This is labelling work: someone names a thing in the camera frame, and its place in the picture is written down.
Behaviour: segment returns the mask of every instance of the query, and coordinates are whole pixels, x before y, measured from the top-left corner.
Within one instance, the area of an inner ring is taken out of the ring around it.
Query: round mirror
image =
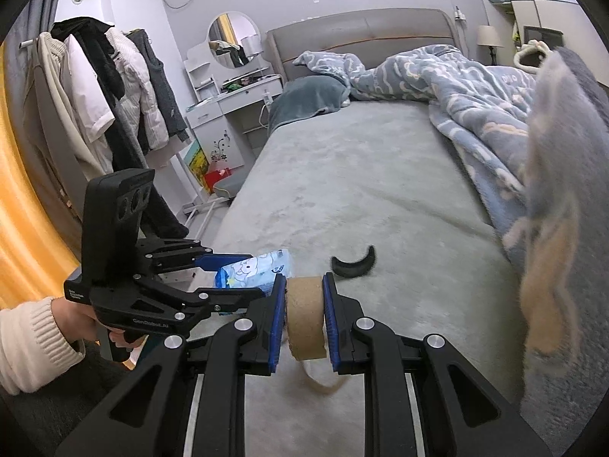
[[[260,53],[258,30],[251,19],[241,12],[220,15],[209,27],[209,48],[215,59],[227,68],[247,65]]]

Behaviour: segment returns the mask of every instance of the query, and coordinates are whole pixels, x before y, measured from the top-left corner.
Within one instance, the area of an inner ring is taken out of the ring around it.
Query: bedside lamp
[[[497,52],[495,48],[503,48],[497,29],[493,26],[479,26],[478,44],[480,46],[488,46],[489,50],[491,50],[491,65],[497,65]]]

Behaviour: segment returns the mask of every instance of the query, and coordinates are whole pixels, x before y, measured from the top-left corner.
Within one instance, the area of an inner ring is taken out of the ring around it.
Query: black curved object
[[[341,261],[338,257],[332,256],[332,271],[343,278],[356,278],[366,275],[376,263],[375,246],[368,246],[368,253],[363,259],[356,262]]]

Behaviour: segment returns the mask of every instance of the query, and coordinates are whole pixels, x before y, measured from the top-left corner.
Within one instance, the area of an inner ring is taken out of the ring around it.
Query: human hand
[[[99,321],[95,316],[95,311],[91,306],[78,304],[68,301],[65,297],[59,297],[51,301],[51,313],[55,318],[55,323],[59,327],[66,341],[71,344],[77,340],[90,340],[97,338],[97,324]],[[139,338],[132,344],[125,341],[124,330],[109,328],[109,338],[117,347],[139,347],[144,342],[144,337]]]

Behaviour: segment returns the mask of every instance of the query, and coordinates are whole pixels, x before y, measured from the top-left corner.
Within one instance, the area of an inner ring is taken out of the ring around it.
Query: blue tissue package
[[[215,274],[215,287],[235,289],[259,287],[269,296],[273,290],[275,275],[291,277],[292,263],[287,249],[279,249],[240,262],[227,264]]]

